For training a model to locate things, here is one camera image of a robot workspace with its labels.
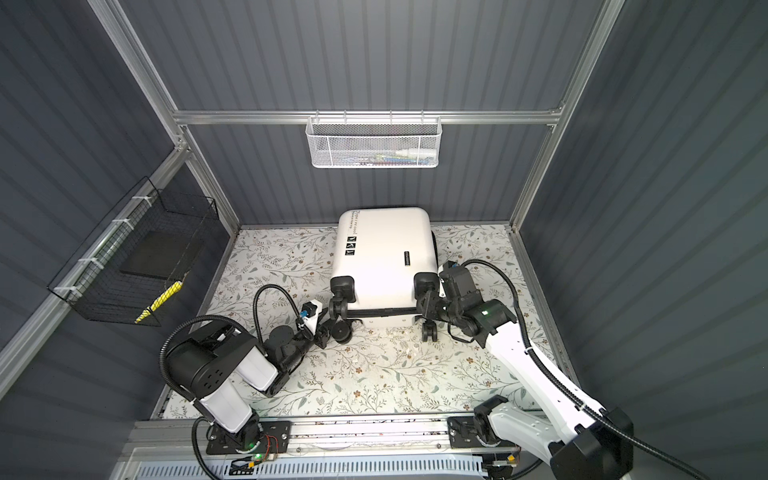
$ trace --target table surface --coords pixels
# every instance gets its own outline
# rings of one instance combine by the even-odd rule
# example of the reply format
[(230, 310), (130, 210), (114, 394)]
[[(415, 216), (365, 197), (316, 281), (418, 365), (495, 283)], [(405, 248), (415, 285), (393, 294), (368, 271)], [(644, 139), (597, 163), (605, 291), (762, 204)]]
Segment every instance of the table surface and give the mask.
[[(552, 358), (528, 288), (503, 225), (433, 226), (438, 260), (482, 258), (502, 268), (517, 286), (531, 341)], [(251, 303), (265, 283), (284, 286), (297, 305), (312, 298), (327, 304), (335, 228), (241, 230), (216, 288), (208, 313), (229, 316), (253, 328)], [(507, 306), (512, 296), (503, 280), (483, 266), (470, 266), (486, 300)], [(275, 290), (260, 299), (259, 321), (265, 334), (291, 324), (290, 307)], [(421, 342), (421, 327), (366, 329), (355, 324), (346, 345), (331, 341), (313, 347), (285, 387), (268, 399), (236, 373), (229, 380), (262, 416), (352, 415), (400, 412), (461, 412), (499, 394), (526, 409), (535, 402), (520, 382), (476, 343), (456, 342), (439, 325), (439, 341)], [(165, 419), (200, 414), (175, 392)]]

